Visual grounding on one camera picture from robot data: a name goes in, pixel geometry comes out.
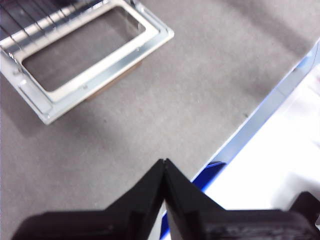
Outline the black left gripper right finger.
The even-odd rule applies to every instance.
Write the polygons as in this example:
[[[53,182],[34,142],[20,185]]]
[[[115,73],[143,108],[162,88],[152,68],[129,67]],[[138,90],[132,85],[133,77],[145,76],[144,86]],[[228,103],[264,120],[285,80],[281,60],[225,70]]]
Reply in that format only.
[[[165,201],[184,240],[318,240],[320,201],[301,192],[289,210],[226,210],[164,160]]]

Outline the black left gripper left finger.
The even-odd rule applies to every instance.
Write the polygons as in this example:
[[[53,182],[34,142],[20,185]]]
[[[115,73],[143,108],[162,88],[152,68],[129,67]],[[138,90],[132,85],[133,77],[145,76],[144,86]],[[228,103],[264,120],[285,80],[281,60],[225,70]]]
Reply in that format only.
[[[14,240],[146,240],[164,201],[164,160],[103,210],[50,211],[26,218]]]

